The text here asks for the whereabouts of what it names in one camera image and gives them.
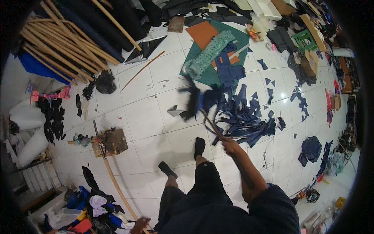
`fabric roll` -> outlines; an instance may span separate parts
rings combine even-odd
[[[64,0],[58,3],[59,7],[68,8],[77,14],[82,20],[87,22],[94,28],[102,37],[112,45],[118,44],[126,51],[133,49],[133,44],[126,38],[126,36],[111,22],[108,18],[102,17],[95,11],[90,4],[82,0]]]
[[[153,27],[161,26],[161,15],[162,10],[152,0],[140,0],[145,12],[148,15],[148,19]]]
[[[89,36],[101,49],[110,54],[120,63],[123,63],[125,59],[122,57],[121,53],[116,51],[112,45],[110,45],[95,29],[93,29],[88,23],[82,20],[74,12],[69,10],[62,5],[59,5],[59,10],[65,19],[73,22],[78,28],[80,28],[87,36]]]
[[[111,0],[113,10],[109,11],[120,25],[132,36],[134,40],[141,40],[147,36],[140,21],[128,0]]]

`dark blue shirt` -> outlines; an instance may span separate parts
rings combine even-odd
[[[249,213],[230,205],[224,195],[194,194],[177,202],[160,234],[299,233],[291,200],[278,186],[253,199]]]

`pink plastic object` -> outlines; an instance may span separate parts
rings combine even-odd
[[[46,95],[46,94],[40,94],[38,91],[33,91],[31,94],[31,97],[33,98],[33,101],[37,101],[39,97],[45,97],[45,98],[64,98],[64,99],[69,99],[70,98],[70,85],[65,86],[64,89],[60,91],[58,94],[51,94],[51,95]]]

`foot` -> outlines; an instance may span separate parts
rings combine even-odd
[[[195,154],[193,158],[196,160],[197,156],[202,156],[205,149],[205,140],[202,138],[197,137],[195,141]]]
[[[161,171],[163,173],[165,173],[167,176],[174,176],[175,179],[178,178],[177,174],[175,174],[171,169],[170,167],[164,162],[160,162],[159,164],[159,168],[161,169]]]

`cardboard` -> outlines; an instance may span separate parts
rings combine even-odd
[[[305,57],[301,59],[300,64],[308,76],[317,76],[318,74],[318,56],[313,51],[305,50]]]
[[[318,33],[314,27],[314,24],[309,20],[308,15],[307,14],[300,15],[300,18],[303,20],[306,27],[310,31],[310,34],[313,36],[313,39],[316,42],[319,51],[321,52],[328,51],[326,42],[318,36]]]
[[[339,94],[335,94],[332,97],[330,97],[330,101],[332,109],[339,110],[341,108],[341,100]]]

